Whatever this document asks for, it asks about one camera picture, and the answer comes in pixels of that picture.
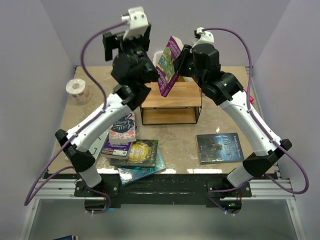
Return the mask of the pale Gatsby book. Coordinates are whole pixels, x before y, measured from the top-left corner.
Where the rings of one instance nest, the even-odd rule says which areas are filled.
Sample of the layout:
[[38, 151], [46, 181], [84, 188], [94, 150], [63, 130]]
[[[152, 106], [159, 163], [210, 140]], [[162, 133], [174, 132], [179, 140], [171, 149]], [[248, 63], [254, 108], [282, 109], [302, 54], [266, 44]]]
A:
[[102, 133], [90, 146], [89, 151], [93, 155], [94, 159], [97, 161], [99, 158], [99, 155], [105, 145], [105, 142], [108, 138], [109, 130], [106, 130], [104, 133]]

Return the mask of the dark Wuthering Heights book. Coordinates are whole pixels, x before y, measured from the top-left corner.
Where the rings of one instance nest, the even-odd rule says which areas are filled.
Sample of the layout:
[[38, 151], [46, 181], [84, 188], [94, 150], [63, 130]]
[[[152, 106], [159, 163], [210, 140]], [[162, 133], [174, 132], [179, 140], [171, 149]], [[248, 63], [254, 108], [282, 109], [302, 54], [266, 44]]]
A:
[[201, 165], [245, 160], [237, 133], [200, 134], [196, 141]]

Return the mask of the Little Women book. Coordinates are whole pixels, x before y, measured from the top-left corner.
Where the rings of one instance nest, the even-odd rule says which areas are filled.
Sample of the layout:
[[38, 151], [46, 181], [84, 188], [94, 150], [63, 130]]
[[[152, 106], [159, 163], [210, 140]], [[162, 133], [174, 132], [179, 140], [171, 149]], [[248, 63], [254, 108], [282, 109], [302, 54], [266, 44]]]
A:
[[112, 145], [136, 141], [136, 121], [133, 112], [120, 118], [109, 128], [108, 140]]

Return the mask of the purple Treehouse paperback book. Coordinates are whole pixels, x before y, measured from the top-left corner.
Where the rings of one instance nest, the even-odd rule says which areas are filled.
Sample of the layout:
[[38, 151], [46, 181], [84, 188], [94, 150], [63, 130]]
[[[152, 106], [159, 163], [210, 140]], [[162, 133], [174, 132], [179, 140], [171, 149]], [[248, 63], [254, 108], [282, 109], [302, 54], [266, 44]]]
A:
[[173, 62], [180, 56], [183, 46], [182, 41], [178, 37], [171, 36], [156, 65], [156, 70], [159, 75], [157, 83], [160, 94], [163, 97], [168, 96], [179, 78], [179, 75], [175, 72]]

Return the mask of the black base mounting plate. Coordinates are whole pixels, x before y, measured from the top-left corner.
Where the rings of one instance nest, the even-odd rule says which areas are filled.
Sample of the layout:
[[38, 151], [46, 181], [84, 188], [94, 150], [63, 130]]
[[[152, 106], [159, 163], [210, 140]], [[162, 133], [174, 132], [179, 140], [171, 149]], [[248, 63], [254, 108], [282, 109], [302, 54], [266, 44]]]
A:
[[247, 182], [235, 189], [224, 184], [224, 174], [153, 174], [123, 186], [117, 174], [102, 175], [104, 188], [91, 191], [80, 179], [51, 179], [36, 195], [53, 200], [84, 200], [85, 210], [94, 214], [123, 205], [221, 206], [233, 214], [252, 196]]

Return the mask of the white plastic basket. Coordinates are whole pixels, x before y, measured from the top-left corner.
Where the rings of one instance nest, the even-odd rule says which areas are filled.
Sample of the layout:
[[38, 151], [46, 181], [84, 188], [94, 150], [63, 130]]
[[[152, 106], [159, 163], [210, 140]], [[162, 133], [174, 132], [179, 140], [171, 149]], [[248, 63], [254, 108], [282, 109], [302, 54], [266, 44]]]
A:
[[154, 53], [154, 55], [153, 55], [153, 60], [152, 60], [152, 62], [153, 62], [153, 64], [154, 65], [157, 65], [158, 64], [158, 62], [159, 62], [159, 60], [160, 60], [160, 58], [161, 58], [161, 56], [162, 56], [162, 53], [163, 53], [163, 51], [156, 51], [155, 53]]

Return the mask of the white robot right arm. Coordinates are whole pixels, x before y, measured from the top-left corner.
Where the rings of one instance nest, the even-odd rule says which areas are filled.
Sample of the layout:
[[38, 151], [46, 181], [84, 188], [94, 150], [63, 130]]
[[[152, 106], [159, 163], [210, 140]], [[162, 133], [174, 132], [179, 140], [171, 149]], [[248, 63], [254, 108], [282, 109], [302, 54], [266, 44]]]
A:
[[247, 102], [244, 87], [235, 75], [221, 70], [219, 51], [212, 44], [184, 45], [173, 65], [176, 73], [192, 78], [202, 93], [233, 119], [252, 147], [252, 154], [223, 181], [223, 192], [233, 197], [246, 181], [264, 175], [292, 143], [277, 136], [264, 121], [254, 121], [251, 114], [256, 110]]

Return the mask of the purple paperback under stack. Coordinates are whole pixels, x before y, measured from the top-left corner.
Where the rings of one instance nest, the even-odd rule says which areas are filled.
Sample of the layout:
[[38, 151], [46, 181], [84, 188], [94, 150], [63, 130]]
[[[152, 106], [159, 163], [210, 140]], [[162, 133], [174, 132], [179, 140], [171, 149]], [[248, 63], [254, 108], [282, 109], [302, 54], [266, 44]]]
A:
[[104, 146], [101, 150], [101, 154], [110, 159], [126, 160], [129, 157], [130, 150], [133, 142], [111, 144], [109, 137], [107, 136]]

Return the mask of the green yellow fantasy book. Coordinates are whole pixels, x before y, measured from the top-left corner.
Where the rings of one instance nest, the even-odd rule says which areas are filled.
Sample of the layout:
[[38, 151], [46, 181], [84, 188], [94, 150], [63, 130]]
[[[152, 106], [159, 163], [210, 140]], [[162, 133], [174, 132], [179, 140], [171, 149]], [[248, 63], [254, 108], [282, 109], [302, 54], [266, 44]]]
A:
[[109, 164], [116, 167], [155, 167], [159, 141], [139, 139], [132, 144], [127, 159], [111, 159]]

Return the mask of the blue book at bottom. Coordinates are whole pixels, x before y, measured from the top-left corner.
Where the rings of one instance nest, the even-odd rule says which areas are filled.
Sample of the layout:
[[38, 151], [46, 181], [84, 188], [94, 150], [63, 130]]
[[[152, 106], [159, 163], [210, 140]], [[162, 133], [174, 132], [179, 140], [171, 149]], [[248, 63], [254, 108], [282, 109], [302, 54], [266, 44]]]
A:
[[150, 175], [166, 169], [162, 155], [158, 152], [155, 160], [155, 167], [119, 167], [118, 174], [123, 186], [134, 183]]

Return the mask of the pink rectangular box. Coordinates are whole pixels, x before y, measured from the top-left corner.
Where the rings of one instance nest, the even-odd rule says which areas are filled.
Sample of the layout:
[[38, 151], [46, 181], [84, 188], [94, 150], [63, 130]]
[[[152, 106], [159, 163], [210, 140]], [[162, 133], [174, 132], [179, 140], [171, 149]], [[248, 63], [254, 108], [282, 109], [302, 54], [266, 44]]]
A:
[[255, 99], [252, 97], [251, 94], [248, 94], [248, 92], [246, 92], [246, 94], [249, 95], [249, 102], [253, 104]]

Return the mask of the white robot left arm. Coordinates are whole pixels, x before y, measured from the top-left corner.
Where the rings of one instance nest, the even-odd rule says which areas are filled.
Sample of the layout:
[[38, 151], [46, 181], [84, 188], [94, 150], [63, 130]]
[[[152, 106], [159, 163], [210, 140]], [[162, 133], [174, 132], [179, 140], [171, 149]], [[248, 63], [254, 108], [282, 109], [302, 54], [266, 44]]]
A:
[[89, 149], [95, 140], [116, 121], [127, 116], [147, 98], [151, 88], [147, 83], [157, 82], [158, 71], [148, 57], [152, 25], [127, 37], [124, 32], [112, 33], [110, 28], [95, 34], [102, 35], [105, 61], [112, 61], [111, 76], [117, 86], [104, 102], [85, 120], [65, 131], [59, 129], [55, 137], [70, 160], [75, 172], [86, 183], [86, 191], [99, 196], [104, 190], [96, 160]]

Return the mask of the aluminium frame rail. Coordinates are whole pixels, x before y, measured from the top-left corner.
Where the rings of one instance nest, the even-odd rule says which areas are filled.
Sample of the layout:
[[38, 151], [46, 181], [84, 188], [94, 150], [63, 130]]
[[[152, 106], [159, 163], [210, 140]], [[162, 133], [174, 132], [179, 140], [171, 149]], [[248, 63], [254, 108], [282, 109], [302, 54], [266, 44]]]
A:
[[224, 177], [236, 162], [201, 165], [196, 135], [223, 132], [239, 134], [245, 156], [252, 148], [235, 122], [208, 97], [202, 98], [197, 124], [139, 125], [139, 135], [158, 139], [166, 171], [158, 172], [127, 186], [120, 184], [115, 168], [104, 156], [97, 170], [107, 184], [114, 183], [107, 213], [90, 215], [82, 203], [92, 198], [80, 195], [77, 176], [63, 152], [46, 177], [49, 182], [31, 205], [28, 240], [52, 240], [65, 235], [90, 239], [236, 239], [296, 240], [302, 225], [296, 217], [294, 197], [265, 178], [252, 181], [252, 191], [244, 190], [239, 214], [224, 215], [207, 196], [208, 183]]

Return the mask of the toilet paper roll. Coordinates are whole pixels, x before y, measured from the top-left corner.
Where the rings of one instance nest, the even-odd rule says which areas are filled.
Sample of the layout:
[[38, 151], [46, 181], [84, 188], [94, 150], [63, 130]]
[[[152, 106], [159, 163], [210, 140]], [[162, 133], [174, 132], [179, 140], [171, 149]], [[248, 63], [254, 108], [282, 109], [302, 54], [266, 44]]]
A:
[[69, 80], [65, 90], [76, 105], [85, 105], [91, 100], [91, 89], [86, 81], [80, 78]]

